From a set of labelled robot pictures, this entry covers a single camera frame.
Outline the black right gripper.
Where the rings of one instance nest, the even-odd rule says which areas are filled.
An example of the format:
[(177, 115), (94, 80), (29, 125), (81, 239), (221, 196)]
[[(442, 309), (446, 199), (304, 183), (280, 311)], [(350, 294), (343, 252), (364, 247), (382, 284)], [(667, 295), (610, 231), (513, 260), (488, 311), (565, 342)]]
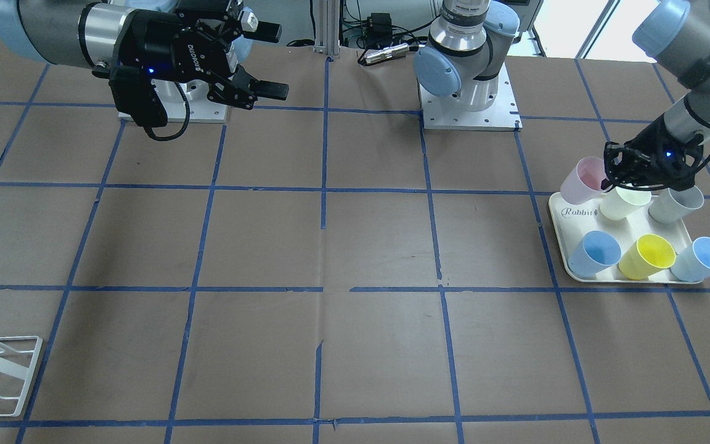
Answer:
[(239, 37), (278, 43), (279, 23), (264, 22), (242, 1), (178, 1), (174, 11), (129, 9), (113, 48), (115, 67), (136, 67), (152, 80), (208, 82), (208, 99), (251, 110), (258, 99), (285, 101), (290, 85), (259, 80), (236, 60)]

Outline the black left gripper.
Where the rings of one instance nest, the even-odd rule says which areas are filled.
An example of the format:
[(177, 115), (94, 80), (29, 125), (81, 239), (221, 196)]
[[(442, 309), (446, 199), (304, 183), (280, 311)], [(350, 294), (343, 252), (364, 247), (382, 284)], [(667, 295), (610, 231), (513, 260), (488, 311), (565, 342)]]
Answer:
[(605, 178), (601, 189), (673, 189), (695, 186), (696, 169), (703, 161), (703, 135), (679, 141), (663, 116), (629, 142), (606, 142), (603, 149)]

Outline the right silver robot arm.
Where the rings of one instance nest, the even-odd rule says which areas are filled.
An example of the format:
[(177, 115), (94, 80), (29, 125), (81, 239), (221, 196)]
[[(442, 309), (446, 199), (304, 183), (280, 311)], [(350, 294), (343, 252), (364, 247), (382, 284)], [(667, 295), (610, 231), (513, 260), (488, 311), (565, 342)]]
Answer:
[(285, 99), (288, 85), (254, 78), (238, 39), (276, 43), (278, 23), (260, 22), (240, 1), (177, 1), (167, 12), (110, 1), (0, 1), (0, 39), (37, 61), (89, 68), (108, 81), (116, 109), (146, 126), (167, 114), (154, 81), (205, 82), (208, 99), (252, 109)]

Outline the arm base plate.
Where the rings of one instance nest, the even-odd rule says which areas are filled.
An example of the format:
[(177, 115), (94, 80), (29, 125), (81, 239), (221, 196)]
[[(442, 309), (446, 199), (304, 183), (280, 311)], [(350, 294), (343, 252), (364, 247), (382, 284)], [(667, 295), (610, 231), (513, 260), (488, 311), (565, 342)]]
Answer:
[[(185, 105), (174, 84), (162, 80), (152, 80), (152, 84), (165, 107), (169, 123), (182, 123), (186, 115)], [(227, 121), (229, 107), (208, 100), (208, 83), (194, 80), (180, 85), (189, 102), (190, 123), (223, 124)]]
[(418, 90), (426, 129), (516, 131), (523, 127), (506, 65), (496, 78), (463, 84), (455, 95), (435, 96), (422, 85)]

